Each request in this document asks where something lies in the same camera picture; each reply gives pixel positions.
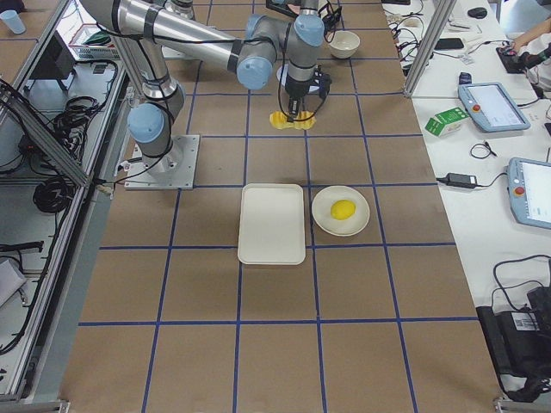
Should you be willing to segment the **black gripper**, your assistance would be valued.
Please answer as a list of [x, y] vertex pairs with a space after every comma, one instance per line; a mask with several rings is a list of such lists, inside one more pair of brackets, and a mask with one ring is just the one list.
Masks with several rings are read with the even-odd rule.
[[300, 104], [309, 93], [311, 82], [299, 81], [291, 76], [286, 77], [285, 90], [289, 97], [287, 121], [295, 121], [300, 114]]

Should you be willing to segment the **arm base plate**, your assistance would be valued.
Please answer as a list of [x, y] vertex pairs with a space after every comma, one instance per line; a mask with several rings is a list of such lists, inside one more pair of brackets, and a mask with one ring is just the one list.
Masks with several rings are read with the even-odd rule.
[[195, 168], [200, 146], [200, 136], [177, 135], [172, 137], [171, 150], [160, 159], [143, 157], [138, 144], [133, 156], [140, 160], [127, 168], [123, 182], [127, 190], [190, 190], [194, 187]]

